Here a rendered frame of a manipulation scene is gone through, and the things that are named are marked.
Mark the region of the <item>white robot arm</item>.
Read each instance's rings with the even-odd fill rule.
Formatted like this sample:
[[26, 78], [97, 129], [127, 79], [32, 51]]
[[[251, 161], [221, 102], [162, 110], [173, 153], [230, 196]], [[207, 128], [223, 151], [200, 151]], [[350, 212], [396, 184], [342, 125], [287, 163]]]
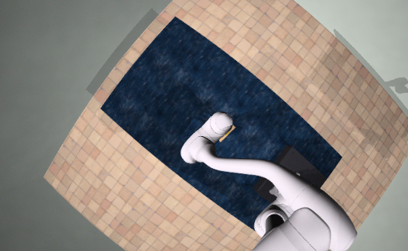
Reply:
[[213, 114], [188, 138], [181, 156], [189, 164], [204, 162], [216, 170], [262, 176], [274, 184], [269, 192], [277, 199], [257, 216], [254, 229], [262, 238], [251, 251], [346, 251], [357, 231], [325, 191], [271, 160], [215, 154], [215, 143], [232, 126], [226, 112]]

